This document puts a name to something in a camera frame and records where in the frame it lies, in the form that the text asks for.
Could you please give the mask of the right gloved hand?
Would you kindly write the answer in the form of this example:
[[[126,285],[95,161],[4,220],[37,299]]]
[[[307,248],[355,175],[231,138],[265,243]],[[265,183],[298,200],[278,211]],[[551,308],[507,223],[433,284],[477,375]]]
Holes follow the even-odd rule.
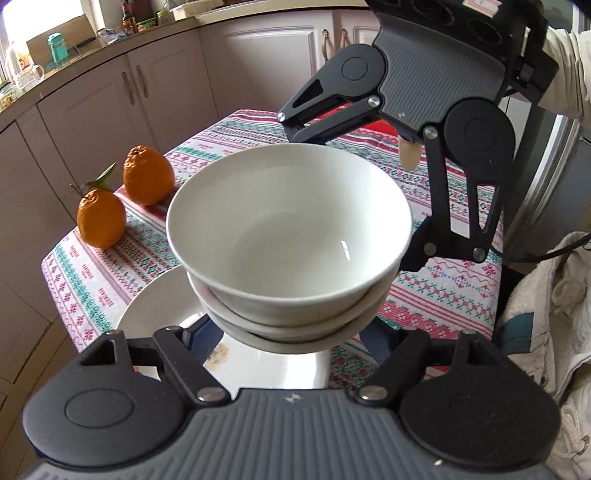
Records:
[[[399,159],[402,166],[407,171],[413,171],[417,168],[423,154],[423,146],[418,142],[410,142],[399,137]]]

